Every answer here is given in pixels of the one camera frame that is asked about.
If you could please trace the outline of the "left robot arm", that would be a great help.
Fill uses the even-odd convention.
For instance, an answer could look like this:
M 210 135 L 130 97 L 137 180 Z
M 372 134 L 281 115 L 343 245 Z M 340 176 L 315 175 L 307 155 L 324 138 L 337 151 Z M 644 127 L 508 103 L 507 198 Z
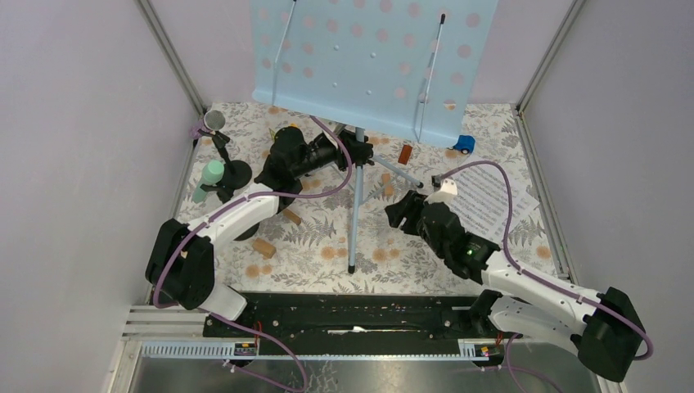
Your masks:
M 303 198 L 306 174 L 330 164 L 351 170 L 372 157 L 373 145 L 354 132 L 325 130 L 308 142 L 294 126 L 278 130 L 262 171 L 243 193 L 198 219 L 161 225 L 146 267 L 154 306 L 201 309 L 223 318 L 233 336 L 249 333 L 254 315 L 240 292 L 215 277 L 215 247 L 251 237 L 262 221 Z

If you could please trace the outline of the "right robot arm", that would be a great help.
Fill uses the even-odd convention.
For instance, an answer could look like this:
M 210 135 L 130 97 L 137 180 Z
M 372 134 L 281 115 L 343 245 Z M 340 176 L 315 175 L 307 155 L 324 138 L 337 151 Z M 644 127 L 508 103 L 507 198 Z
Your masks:
M 449 207 L 457 197 L 451 177 L 458 171 L 434 176 L 435 192 L 411 190 L 385 214 L 392 228 L 420 238 L 453 274 L 486 288 L 469 316 L 477 336 L 497 330 L 538 334 L 613 382 L 622 382 L 633 362 L 653 356 L 652 339 L 625 292 L 563 281 L 515 260 L 505 242 L 465 229 Z

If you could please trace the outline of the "sheet music page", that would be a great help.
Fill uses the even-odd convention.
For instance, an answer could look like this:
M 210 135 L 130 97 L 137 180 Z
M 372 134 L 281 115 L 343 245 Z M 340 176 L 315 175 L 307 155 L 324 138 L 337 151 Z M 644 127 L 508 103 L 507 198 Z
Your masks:
M 490 240 L 500 243 L 507 224 L 507 188 L 503 179 L 495 180 L 490 186 L 491 207 L 490 214 L 493 225 L 487 232 Z M 521 220 L 526 219 L 539 205 L 539 201 L 531 196 L 525 189 L 517 187 L 515 181 L 511 181 L 512 215 L 509 232 L 521 225 Z
M 449 178 L 457 186 L 457 196 L 450 203 L 462 225 L 470 232 L 498 239 L 507 222 L 506 183 L 491 165 L 476 165 Z

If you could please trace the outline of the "light blue music stand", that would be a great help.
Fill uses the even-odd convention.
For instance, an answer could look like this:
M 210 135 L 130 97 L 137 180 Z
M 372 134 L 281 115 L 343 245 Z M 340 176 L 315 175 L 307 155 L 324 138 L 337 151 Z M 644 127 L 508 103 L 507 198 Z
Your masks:
M 253 1 L 253 98 L 455 147 L 495 1 Z

